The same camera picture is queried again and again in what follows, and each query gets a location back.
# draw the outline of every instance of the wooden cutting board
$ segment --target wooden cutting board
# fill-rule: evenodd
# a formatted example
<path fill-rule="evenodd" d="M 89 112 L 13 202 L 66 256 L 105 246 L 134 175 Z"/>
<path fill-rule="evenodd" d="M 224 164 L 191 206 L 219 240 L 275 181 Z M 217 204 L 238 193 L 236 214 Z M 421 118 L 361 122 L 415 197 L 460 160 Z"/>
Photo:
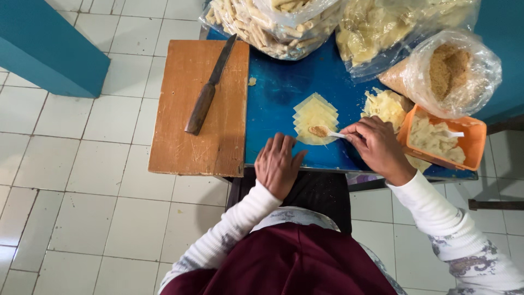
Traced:
<path fill-rule="evenodd" d="M 171 40 L 149 155 L 150 172 L 244 175 L 249 45 L 236 41 L 200 134 L 184 127 L 225 41 Z"/>

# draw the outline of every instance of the blue table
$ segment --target blue table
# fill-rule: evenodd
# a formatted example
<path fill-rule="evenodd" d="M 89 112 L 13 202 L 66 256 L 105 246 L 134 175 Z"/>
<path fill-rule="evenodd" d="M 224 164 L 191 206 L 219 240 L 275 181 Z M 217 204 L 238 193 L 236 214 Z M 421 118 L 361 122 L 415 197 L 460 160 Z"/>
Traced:
<path fill-rule="evenodd" d="M 207 39 L 225 40 L 225 37 L 211 29 Z M 249 77 L 257 81 L 247 92 L 246 166 L 255 163 L 258 151 L 276 132 L 297 135 L 293 129 L 293 107 L 314 92 L 338 109 L 339 128 L 343 128 L 361 118 L 366 90 L 389 89 L 377 79 L 354 84 L 340 59 L 334 34 L 319 49 L 298 61 L 278 60 L 252 48 Z M 345 140 L 326 146 L 298 142 L 293 153 L 300 150 L 309 150 L 304 158 L 304 170 L 374 174 Z M 477 179 L 476 172 L 437 165 L 429 167 L 424 175 L 434 180 Z"/>

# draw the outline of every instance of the orange box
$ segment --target orange box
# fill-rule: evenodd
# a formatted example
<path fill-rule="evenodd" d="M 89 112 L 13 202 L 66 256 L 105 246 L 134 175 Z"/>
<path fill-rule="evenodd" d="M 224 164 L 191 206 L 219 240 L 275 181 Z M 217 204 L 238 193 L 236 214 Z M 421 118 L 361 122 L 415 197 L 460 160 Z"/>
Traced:
<path fill-rule="evenodd" d="M 424 111 L 423 108 L 415 104 L 415 107 L 407 114 L 406 118 L 404 119 L 402 128 L 397 135 L 397 140 L 402 145 L 402 150 L 404 153 L 431 162 L 433 164 L 444 166 L 449 169 L 468 169 L 476 171 L 481 164 L 482 153 L 484 152 L 484 145 L 486 144 L 486 123 L 471 117 L 463 117 L 460 119 L 441 119 L 428 113 L 431 124 L 446 122 L 451 131 L 464 132 L 464 137 L 458 138 L 458 146 L 464 150 L 466 160 L 464 161 L 464 164 L 460 164 L 448 159 L 444 159 L 435 154 L 428 153 L 409 144 L 411 124 L 413 122 L 413 116 L 417 110 Z"/>

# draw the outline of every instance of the woman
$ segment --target woman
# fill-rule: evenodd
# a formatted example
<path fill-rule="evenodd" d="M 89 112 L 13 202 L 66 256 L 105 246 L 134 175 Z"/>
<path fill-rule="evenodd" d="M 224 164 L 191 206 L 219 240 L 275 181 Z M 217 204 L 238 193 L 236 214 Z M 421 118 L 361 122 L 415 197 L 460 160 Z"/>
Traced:
<path fill-rule="evenodd" d="M 524 294 L 524 276 L 475 228 L 465 210 L 450 204 L 409 164 L 390 123 L 362 118 L 341 133 L 387 180 L 418 229 L 429 236 L 434 253 L 450 265 L 458 287 L 449 294 Z M 255 162 L 255 186 L 173 264 L 160 295 L 406 294 L 378 257 L 351 237 L 348 204 L 342 201 L 349 197 L 339 179 L 328 176 L 318 184 L 302 177 L 296 182 L 307 151 L 292 158 L 295 142 L 281 133 L 267 141 Z M 327 193 L 307 194 L 319 187 Z M 327 206 L 318 206 L 321 196 Z M 320 210 L 279 208 L 287 197 Z"/>

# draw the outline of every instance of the bag of dough rolls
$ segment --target bag of dough rolls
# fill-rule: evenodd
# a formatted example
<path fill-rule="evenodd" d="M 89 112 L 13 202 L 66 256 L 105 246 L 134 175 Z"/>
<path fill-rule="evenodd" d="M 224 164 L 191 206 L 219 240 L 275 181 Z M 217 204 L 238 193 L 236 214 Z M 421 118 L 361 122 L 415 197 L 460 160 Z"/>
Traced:
<path fill-rule="evenodd" d="M 319 48 L 342 17 L 346 0 L 212 0 L 200 21 L 267 55 L 299 60 Z"/>
<path fill-rule="evenodd" d="M 428 113 L 458 119 L 478 112 L 502 82 L 500 59 L 478 36 L 446 29 L 378 76 Z"/>
<path fill-rule="evenodd" d="M 354 83 L 409 55 L 444 28 L 473 31 L 480 0 L 350 0 L 336 29 L 336 43 Z"/>

